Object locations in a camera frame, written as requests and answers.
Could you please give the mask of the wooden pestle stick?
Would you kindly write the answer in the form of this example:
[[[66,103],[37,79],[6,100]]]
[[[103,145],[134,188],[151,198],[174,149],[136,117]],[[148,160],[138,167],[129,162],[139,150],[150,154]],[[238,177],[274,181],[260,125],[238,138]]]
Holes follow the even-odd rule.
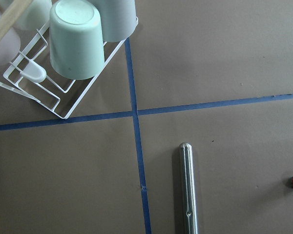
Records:
[[[0,17],[0,41],[32,3],[32,0],[14,0]]]

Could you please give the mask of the pink cup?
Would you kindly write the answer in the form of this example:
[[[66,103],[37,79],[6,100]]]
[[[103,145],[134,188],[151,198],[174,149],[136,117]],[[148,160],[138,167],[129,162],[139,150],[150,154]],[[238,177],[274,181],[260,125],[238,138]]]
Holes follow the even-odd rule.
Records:
[[[7,64],[18,53],[21,41],[13,28],[6,33],[0,41],[0,66]]]

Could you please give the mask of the green cup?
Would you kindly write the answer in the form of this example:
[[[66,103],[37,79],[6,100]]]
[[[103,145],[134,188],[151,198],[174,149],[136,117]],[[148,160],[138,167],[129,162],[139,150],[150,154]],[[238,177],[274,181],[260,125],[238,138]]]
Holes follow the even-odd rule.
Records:
[[[50,63],[61,76],[84,80],[105,63],[101,17],[86,0],[59,0],[50,10]]]

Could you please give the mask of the white cup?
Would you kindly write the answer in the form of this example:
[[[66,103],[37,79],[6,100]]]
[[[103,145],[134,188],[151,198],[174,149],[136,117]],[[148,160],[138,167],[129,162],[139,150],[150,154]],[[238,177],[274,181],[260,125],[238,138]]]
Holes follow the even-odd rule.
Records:
[[[51,0],[34,0],[15,22],[14,27],[30,31],[40,29],[49,21]]]

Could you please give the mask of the grey-green cup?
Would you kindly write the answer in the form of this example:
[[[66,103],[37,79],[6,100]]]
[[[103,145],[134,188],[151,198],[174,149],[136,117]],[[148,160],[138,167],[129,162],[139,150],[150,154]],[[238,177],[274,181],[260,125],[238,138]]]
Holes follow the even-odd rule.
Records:
[[[91,0],[101,16],[103,41],[118,42],[130,37],[136,28],[133,0]]]

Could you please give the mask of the steel muddler with black cap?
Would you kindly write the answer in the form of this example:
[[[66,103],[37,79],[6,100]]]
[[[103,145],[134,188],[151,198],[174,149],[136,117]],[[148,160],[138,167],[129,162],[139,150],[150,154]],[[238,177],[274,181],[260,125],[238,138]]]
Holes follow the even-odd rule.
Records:
[[[193,166],[193,150],[188,142],[183,142],[179,146],[182,198],[183,198],[183,218],[185,232],[187,234],[198,234],[198,214],[195,191],[195,178]]]

